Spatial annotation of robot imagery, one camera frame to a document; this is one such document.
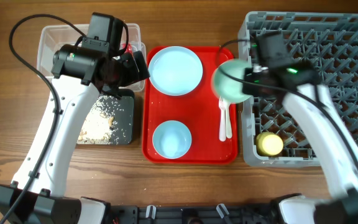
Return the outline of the red snack wrapper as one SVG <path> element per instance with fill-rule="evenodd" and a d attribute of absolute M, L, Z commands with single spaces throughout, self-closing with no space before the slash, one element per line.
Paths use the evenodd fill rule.
<path fill-rule="evenodd" d="M 131 44 L 128 44 L 128 45 L 127 45 L 126 53 L 133 54 L 132 45 L 131 45 Z"/>

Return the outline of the green bowl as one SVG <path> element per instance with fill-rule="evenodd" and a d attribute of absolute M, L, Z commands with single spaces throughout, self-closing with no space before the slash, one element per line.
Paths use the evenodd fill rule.
<path fill-rule="evenodd" d="M 230 103 L 242 103 L 250 98 L 251 95 L 242 92 L 242 83 L 225 76 L 221 71 L 223 70 L 234 78 L 243 79 L 245 69 L 250 67 L 249 62 L 237 58 L 222 63 L 213 73 L 212 89 L 214 94 Z"/>

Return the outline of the yellow plastic cup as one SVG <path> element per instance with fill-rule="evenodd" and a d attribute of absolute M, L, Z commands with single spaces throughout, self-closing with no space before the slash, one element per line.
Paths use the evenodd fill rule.
<path fill-rule="evenodd" d="M 271 132 L 258 134 L 255 144 L 257 152 L 262 156 L 276 156 L 283 150 L 283 140 L 280 136 Z"/>

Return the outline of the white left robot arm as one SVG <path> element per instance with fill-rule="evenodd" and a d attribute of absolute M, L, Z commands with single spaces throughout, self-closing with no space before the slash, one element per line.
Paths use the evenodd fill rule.
<path fill-rule="evenodd" d="M 65 196 L 67 174 L 85 119 L 100 94 L 120 98 L 150 74 L 141 51 L 129 53 L 127 24 L 93 13 L 87 32 L 53 56 L 50 96 L 30 150 L 11 183 L 0 184 L 2 222 L 114 223 L 108 202 Z"/>

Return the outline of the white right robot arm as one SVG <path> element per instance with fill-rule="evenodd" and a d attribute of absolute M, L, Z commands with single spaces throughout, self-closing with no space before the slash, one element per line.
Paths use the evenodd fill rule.
<path fill-rule="evenodd" d="M 244 72 L 245 94 L 274 96 L 297 122 L 324 172 L 331 200 L 301 195 L 278 203 L 284 223 L 358 223 L 358 145 L 329 89 L 309 61 L 295 60 L 280 31 L 251 37 L 256 63 Z"/>

